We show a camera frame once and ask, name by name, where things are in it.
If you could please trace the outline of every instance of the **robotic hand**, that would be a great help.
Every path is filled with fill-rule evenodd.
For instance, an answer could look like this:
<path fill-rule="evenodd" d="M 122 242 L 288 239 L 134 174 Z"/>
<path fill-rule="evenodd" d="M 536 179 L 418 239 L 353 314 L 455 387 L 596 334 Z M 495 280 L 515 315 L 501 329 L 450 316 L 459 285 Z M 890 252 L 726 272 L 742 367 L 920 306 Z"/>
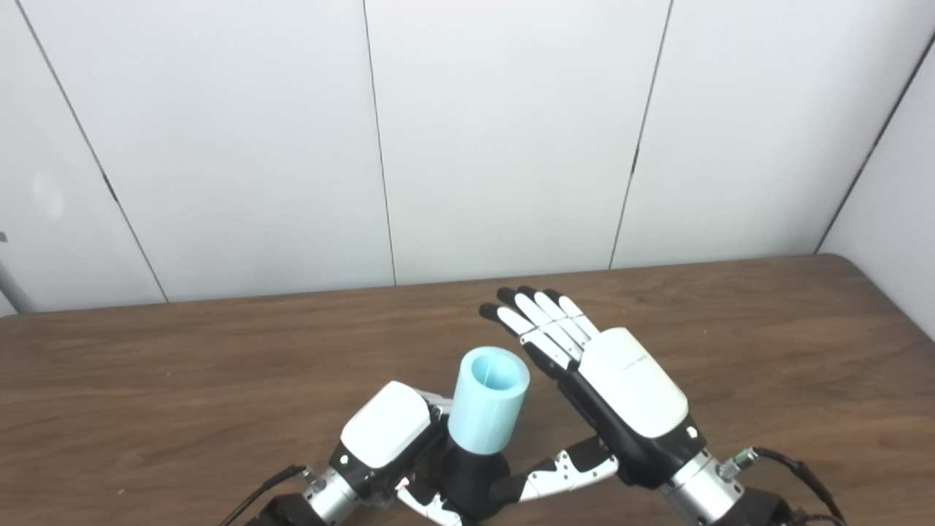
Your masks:
<path fill-rule="evenodd" d="M 316 474 L 303 466 L 286 470 L 241 505 L 229 524 L 263 490 L 302 472 L 309 486 L 274 497 L 248 526 L 339 526 L 359 504 L 386 506 L 406 486 L 415 465 L 447 436 L 452 401 L 399 382 L 390 382 L 344 426 L 328 468 Z M 439 513 L 456 526 L 460 516 L 439 503 Z"/>
<path fill-rule="evenodd" d="M 707 449 L 688 400 L 645 348 L 624 328 L 598 330 L 568 297 L 527 286 L 501 288 L 509 305 L 481 306 L 502 325 L 546 375 L 556 381 L 599 443 L 619 462 L 628 486 L 661 493 L 692 526 L 788 526 L 813 519 L 844 524 L 830 493 L 804 463 L 750 448 L 727 462 Z M 747 489 L 737 474 L 758 457 L 782 461 L 828 504 L 834 517 L 793 512 L 778 495 Z M 526 484 L 535 484 L 530 474 Z M 519 483 L 509 499 L 523 500 Z"/>

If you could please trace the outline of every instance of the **black wire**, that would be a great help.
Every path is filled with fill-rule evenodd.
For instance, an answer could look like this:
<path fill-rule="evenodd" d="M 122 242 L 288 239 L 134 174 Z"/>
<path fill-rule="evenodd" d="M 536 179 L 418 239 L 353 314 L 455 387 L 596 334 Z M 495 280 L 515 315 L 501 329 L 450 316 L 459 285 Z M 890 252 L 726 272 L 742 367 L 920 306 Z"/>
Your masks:
<path fill-rule="evenodd" d="M 817 522 L 820 520 L 832 522 L 835 526 L 847 526 L 847 523 L 844 522 L 844 519 L 841 519 L 840 517 L 831 517 L 830 515 L 823 515 L 820 513 L 813 513 L 803 516 L 798 522 L 796 522 L 796 524 L 808 524 L 809 522 Z"/>
<path fill-rule="evenodd" d="M 831 512 L 831 515 L 834 516 L 834 519 L 838 519 L 840 522 L 836 524 L 844 523 L 844 515 L 841 513 L 841 509 L 838 508 L 838 505 L 834 502 L 834 497 L 831 495 L 831 492 L 822 484 L 822 481 L 818 479 L 817 476 L 809 469 L 809 466 L 805 465 L 805 462 L 800 460 L 793 460 L 787 457 L 786 455 L 773 451 L 772 449 L 766 449 L 765 447 L 754 447 L 754 453 L 760 457 L 764 457 L 770 460 L 775 460 L 785 467 L 789 468 L 789 471 L 792 472 L 792 475 L 798 477 L 812 492 L 821 499 L 821 502 L 825 503 L 827 510 Z M 815 515 L 810 517 L 827 517 L 821 515 Z"/>
<path fill-rule="evenodd" d="M 234 522 L 234 520 L 237 517 L 240 517 L 240 514 L 243 513 L 243 510 L 250 507 L 250 504 L 253 504 L 253 501 L 260 498 L 260 495 L 266 493 L 267 491 L 269 491 L 269 489 L 276 486 L 280 482 L 288 480 L 302 473 L 306 469 L 308 469 L 307 466 L 291 465 L 287 467 L 286 469 L 280 471 L 279 473 L 271 476 L 269 480 L 261 484 L 260 487 L 256 489 L 256 491 L 251 493 L 249 497 L 247 497 L 246 499 L 243 500 L 242 503 L 240 503 L 240 505 L 234 508 L 234 511 L 232 511 L 231 514 L 228 515 L 226 519 L 222 520 L 221 523 L 218 524 L 218 526 L 230 526 L 230 523 Z"/>

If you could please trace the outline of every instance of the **black base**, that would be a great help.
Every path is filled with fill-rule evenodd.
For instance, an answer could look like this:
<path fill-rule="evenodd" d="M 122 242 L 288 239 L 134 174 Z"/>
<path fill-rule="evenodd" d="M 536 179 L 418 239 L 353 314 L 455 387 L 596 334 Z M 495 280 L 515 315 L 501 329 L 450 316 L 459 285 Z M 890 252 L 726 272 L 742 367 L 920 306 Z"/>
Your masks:
<path fill-rule="evenodd" d="M 442 493 L 462 515 L 484 520 L 503 507 L 491 502 L 490 487 L 507 476 L 510 465 L 502 453 L 476 455 L 455 445 L 441 459 L 439 482 Z"/>

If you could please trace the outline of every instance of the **light blue cylinder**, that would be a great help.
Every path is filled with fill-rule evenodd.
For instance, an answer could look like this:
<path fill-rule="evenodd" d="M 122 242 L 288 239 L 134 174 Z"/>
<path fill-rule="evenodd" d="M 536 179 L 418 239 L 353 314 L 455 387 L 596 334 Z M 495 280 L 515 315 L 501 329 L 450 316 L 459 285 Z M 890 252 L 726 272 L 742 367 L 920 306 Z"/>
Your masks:
<path fill-rule="evenodd" d="M 529 370 L 499 347 L 478 347 L 461 359 L 448 433 L 461 448 L 490 455 L 506 447 L 516 426 Z"/>

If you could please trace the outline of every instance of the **white paneling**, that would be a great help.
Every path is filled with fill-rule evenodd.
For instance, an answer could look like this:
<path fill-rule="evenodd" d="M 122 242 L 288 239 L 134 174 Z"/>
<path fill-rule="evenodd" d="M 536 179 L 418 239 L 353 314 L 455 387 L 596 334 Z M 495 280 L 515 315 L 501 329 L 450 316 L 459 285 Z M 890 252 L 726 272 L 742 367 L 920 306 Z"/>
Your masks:
<path fill-rule="evenodd" d="M 815 250 L 933 30 L 928 0 L 677 0 L 613 266 Z"/>
<path fill-rule="evenodd" d="M 0 292 L 0 318 L 4 316 L 9 316 L 16 313 L 16 309 L 13 308 L 13 305 L 10 305 L 7 297 Z"/>
<path fill-rule="evenodd" d="M 393 283 L 360 2 L 24 4 L 170 300 Z"/>
<path fill-rule="evenodd" d="M 668 7 L 367 0 L 401 284 L 607 268 Z"/>
<path fill-rule="evenodd" d="M 23 311 L 164 301 L 16 3 L 0 1 L 0 285 Z"/>
<path fill-rule="evenodd" d="M 935 338 L 935 53 L 919 69 L 821 252 L 851 259 Z"/>

